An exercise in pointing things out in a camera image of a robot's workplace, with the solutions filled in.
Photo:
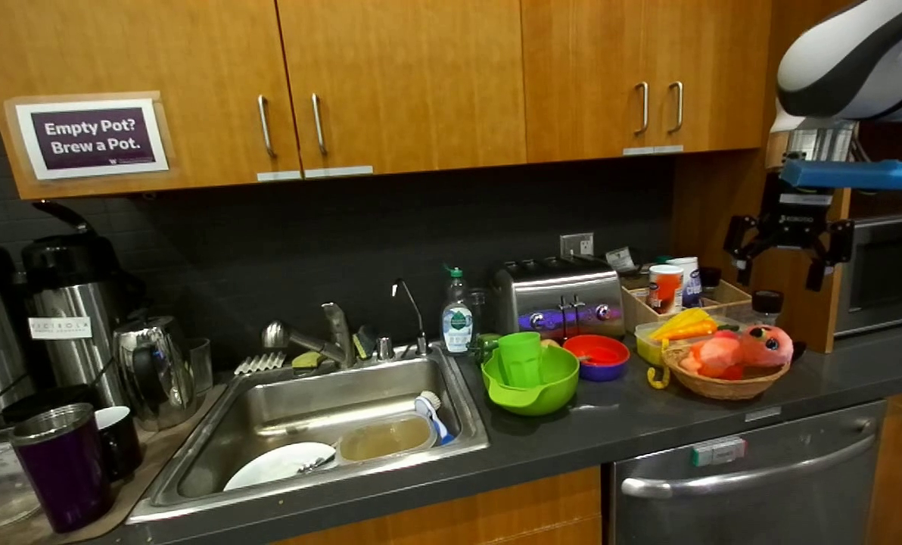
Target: cabinet handle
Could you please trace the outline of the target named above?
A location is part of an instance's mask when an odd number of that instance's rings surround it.
[[[773,466],[759,466],[759,470],[741,470],[741,472],[715,472],[715,477],[691,477],[691,480],[657,480],[657,477],[627,477],[621,483],[621,494],[624,498],[636,498],[636,501],[677,501],[677,498],[715,498],[715,494],[732,494],[732,491],[763,491],[763,486],[773,483],[788,483],[788,480],[799,480],[799,477],[816,477],[835,462],[843,462],[862,450],[868,450],[879,436],[874,436],[874,425],[859,421],[854,427],[854,441],[816,455],[816,457],[802,457],[802,461],[783,461],[783,462],[773,462]]]
[[[320,155],[328,155],[328,133],[325,133],[325,105],[320,105],[320,93],[310,93],[310,108],[311,108],[311,126],[317,129],[317,150]]]
[[[643,124],[631,133],[644,133],[652,126],[652,82],[637,82],[636,90],[643,99]]]
[[[674,121],[673,121],[669,133],[677,133],[683,126],[683,105],[687,105],[683,82],[673,82],[669,93],[673,93],[673,102],[674,102]]]
[[[261,115],[261,133],[262,133],[267,155],[273,155],[268,99],[267,99],[267,93],[257,93],[257,115]]]

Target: toaster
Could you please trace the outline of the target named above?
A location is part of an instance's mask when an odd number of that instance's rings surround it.
[[[494,327],[539,330],[559,339],[568,334],[624,336],[621,280],[599,261],[517,261],[494,276]]]

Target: green bowl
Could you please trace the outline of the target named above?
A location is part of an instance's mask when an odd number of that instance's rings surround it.
[[[502,357],[491,350],[480,364],[488,401],[514,416],[552,416],[564,409],[577,387],[577,361],[559,346],[544,346],[542,350],[542,385],[528,387],[505,385]]]

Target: dark gray countertop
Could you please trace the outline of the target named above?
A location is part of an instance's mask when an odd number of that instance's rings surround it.
[[[161,520],[156,528],[123,528],[110,543],[273,543],[880,401],[902,392],[902,327],[843,339],[832,354],[805,354],[755,403],[712,403],[677,385],[652,392],[644,364],[631,357],[621,383],[582,383],[574,403],[559,416],[517,418],[488,403],[477,364],[460,361],[460,366],[480,409],[491,447],[307,494]]]

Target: white plate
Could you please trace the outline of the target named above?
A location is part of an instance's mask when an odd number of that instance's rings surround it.
[[[226,486],[223,491],[255,487],[278,480],[290,480],[301,470],[325,466],[335,457],[334,445],[325,441],[294,441],[273,447],[255,461],[248,461]]]

